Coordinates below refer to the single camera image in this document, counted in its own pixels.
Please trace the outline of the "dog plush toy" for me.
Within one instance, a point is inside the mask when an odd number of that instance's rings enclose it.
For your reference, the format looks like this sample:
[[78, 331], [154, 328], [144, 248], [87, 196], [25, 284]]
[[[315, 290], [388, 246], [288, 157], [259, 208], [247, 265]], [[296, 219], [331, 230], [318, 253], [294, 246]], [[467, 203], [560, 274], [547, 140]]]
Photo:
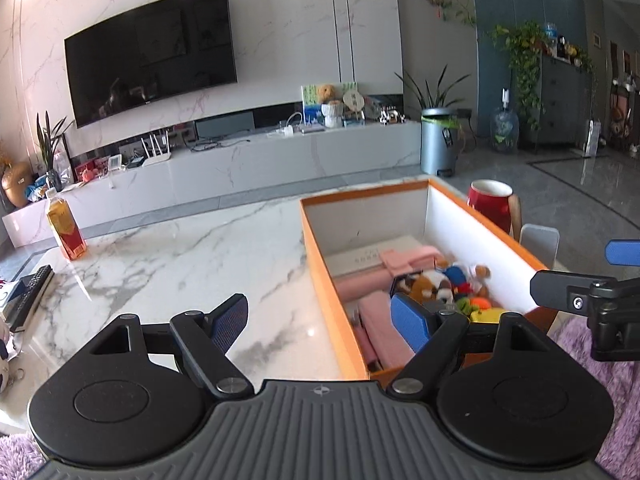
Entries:
[[454, 304], [461, 298], [487, 297], [491, 270], [484, 264], [454, 263], [413, 271], [395, 278], [390, 296], [403, 294], [418, 304], [440, 301]]

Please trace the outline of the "orange small toy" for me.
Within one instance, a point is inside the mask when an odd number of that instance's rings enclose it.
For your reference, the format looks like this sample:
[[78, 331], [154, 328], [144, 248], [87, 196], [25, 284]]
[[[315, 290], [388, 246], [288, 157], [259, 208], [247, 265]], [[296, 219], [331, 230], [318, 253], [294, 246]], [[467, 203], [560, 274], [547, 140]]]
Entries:
[[492, 308], [491, 302], [484, 297], [461, 297], [456, 301], [458, 309], [467, 316], [472, 312], [485, 311]]

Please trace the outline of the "pink mini backpack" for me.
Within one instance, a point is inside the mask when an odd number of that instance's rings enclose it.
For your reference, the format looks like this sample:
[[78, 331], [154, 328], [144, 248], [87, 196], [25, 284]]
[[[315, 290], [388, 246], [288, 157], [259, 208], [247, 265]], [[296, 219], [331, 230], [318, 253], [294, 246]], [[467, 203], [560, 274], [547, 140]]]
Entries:
[[384, 370], [404, 367], [414, 356], [414, 351], [393, 326], [388, 293], [377, 290], [361, 298], [358, 312], [363, 329]]

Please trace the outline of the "pink wallet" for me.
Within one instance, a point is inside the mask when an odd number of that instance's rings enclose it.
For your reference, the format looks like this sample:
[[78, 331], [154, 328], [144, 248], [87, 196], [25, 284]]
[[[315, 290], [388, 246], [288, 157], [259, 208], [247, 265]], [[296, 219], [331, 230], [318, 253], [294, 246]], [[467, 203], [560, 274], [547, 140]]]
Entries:
[[420, 246], [398, 252], [395, 249], [384, 250], [379, 255], [382, 265], [393, 275], [434, 269], [444, 255], [434, 246]]

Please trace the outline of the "pink cylinder case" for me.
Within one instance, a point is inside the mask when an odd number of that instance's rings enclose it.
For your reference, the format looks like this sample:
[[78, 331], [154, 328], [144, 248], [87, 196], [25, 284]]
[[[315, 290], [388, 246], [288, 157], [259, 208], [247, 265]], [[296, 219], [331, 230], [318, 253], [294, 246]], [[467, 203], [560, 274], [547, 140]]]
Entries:
[[393, 279], [393, 274], [386, 269], [377, 268], [340, 276], [334, 281], [334, 286], [338, 298], [351, 302], [377, 290], [389, 290]]

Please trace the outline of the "white box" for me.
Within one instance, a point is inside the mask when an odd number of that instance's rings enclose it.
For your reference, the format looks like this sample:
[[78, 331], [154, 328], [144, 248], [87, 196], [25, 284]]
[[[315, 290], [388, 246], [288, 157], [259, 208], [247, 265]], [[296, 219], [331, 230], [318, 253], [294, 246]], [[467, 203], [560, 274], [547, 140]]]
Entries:
[[324, 258], [329, 274], [343, 276], [379, 266], [382, 263], [381, 254], [388, 250], [408, 252], [410, 249], [421, 247], [422, 244], [410, 235], [381, 240], [374, 244], [360, 248], [336, 252]]

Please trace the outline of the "orange cardboard box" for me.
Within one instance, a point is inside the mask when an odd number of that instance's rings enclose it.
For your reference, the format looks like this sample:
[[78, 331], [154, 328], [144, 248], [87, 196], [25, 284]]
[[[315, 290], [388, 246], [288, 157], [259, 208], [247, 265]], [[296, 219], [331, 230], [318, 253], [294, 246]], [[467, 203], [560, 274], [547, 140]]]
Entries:
[[372, 370], [371, 346], [355, 326], [359, 300], [402, 274], [462, 264], [483, 274], [496, 306], [541, 330], [555, 319], [529, 296], [542, 263], [441, 180], [308, 197], [300, 214], [314, 290], [345, 379], [387, 384], [397, 374], [392, 366]]

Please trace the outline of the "orange drink bottle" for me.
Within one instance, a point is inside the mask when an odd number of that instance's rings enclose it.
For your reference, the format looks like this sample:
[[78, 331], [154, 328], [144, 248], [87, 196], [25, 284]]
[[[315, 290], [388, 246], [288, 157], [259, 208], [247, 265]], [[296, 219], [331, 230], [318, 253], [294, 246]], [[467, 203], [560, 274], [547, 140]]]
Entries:
[[87, 245], [70, 210], [70, 205], [56, 192], [55, 188], [47, 189], [46, 199], [46, 217], [63, 255], [68, 260], [82, 257], [85, 255]]

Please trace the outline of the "dark blue cabinet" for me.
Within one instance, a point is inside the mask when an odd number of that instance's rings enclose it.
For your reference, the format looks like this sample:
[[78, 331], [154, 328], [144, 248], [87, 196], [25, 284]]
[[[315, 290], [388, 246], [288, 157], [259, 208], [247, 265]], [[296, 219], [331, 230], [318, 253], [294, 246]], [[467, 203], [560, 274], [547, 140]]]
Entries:
[[544, 56], [538, 84], [537, 130], [521, 125], [520, 148], [578, 148], [590, 121], [593, 76], [582, 68]]

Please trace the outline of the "white tv cabinet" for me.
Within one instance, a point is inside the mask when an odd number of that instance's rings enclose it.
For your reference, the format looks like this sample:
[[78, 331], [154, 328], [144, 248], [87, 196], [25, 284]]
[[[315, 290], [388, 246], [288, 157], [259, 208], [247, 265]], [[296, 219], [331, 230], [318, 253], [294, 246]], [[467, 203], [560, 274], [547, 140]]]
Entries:
[[125, 170], [62, 194], [81, 229], [140, 214], [343, 174], [416, 166], [416, 122], [366, 125], [294, 136], [254, 134], [205, 152]]

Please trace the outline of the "white router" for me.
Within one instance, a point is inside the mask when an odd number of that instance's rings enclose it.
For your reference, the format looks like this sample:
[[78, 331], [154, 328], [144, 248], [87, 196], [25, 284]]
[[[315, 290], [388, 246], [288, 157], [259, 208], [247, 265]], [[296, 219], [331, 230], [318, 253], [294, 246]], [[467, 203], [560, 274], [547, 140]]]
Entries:
[[171, 158], [169, 136], [167, 131], [149, 133], [141, 139], [144, 151], [143, 167], [167, 162]]

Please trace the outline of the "cow plush toy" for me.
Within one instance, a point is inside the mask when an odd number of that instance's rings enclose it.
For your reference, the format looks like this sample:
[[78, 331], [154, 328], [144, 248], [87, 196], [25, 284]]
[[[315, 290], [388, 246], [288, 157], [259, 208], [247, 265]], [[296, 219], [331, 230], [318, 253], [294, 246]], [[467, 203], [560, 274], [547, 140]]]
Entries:
[[22, 345], [22, 334], [12, 333], [9, 325], [0, 320], [0, 392], [8, 388], [10, 382], [9, 362], [20, 354]]

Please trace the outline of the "grey trash bin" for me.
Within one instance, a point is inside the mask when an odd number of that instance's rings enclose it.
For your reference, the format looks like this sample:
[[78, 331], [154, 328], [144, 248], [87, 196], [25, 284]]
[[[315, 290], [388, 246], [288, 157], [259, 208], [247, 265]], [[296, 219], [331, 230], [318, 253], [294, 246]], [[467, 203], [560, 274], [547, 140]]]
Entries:
[[457, 112], [453, 108], [424, 108], [421, 113], [421, 170], [441, 178], [456, 171], [459, 154]]

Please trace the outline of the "copper vase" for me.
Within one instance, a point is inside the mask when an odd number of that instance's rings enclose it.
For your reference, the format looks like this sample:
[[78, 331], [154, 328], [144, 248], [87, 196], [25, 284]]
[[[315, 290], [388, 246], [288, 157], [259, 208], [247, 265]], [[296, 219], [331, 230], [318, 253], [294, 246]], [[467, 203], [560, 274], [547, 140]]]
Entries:
[[16, 208], [28, 204], [27, 188], [32, 185], [32, 167], [29, 162], [17, 162], [4, 170], [1, 185], [9, 202]]

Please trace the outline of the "potted plant left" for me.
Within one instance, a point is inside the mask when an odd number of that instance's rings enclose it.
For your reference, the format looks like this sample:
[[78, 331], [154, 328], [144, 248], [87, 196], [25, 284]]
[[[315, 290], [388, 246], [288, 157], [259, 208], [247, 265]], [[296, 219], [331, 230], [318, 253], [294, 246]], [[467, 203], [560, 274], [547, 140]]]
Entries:
[[47, 186], [62, 192], [63, 188], [74, 182], [70, 155], [68, 154], [66, 132], [74, 124], [63, 117], [55, 124], [50, 121], [48, 112], [43, 118], [36, 117], [36, 133], [40, 154], [46, 172]]

